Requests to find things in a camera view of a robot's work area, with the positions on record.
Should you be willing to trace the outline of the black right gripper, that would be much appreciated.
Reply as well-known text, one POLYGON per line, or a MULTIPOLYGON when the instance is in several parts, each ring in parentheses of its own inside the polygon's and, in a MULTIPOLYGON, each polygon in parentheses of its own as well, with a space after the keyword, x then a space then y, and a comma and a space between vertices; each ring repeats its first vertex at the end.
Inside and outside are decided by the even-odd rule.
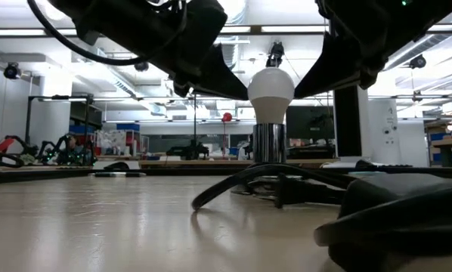
POLYGON ((452 13, 452 0, 322 0, 319 13, 335 30, 295 88, 295 99, 375 84, 389 57, 452 13))

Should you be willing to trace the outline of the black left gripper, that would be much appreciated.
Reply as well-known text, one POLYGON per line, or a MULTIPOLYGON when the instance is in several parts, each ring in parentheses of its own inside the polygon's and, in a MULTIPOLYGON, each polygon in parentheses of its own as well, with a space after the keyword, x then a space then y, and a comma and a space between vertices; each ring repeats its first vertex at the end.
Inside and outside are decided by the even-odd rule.
POLYGON ((156 6, 145 0, 51 0, 71 18, 80 40, 100 35, 168 73, 183 96, 194 94, 248 100, 246 86, 226 65, 214 42, 228 16, 216 0, 177 1, 156 6))

